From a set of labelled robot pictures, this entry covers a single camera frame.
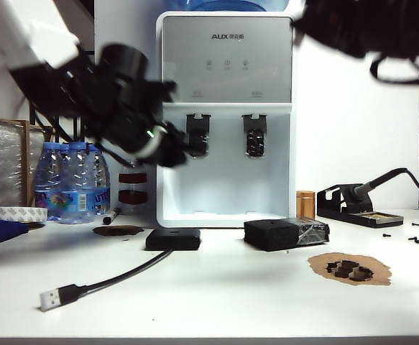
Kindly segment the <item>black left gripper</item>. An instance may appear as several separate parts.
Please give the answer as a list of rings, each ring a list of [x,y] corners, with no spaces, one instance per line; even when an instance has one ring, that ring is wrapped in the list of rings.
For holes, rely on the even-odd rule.
[[[138,160],[157,162],[162,167],[184,165],[188,161],[185,147],[189,147],[186,133],[169,121],[165,125],[119,104],[104,126],[104,138]],[[166,134],[175,145],[162,144]]]

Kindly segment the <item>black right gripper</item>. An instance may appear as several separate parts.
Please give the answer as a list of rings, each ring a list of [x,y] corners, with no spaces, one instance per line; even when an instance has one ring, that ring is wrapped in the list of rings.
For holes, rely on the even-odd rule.
[[[322,45],[364,58],[368,49],[361,43],[358,12],[358,1],[306,1],[293,27]]]

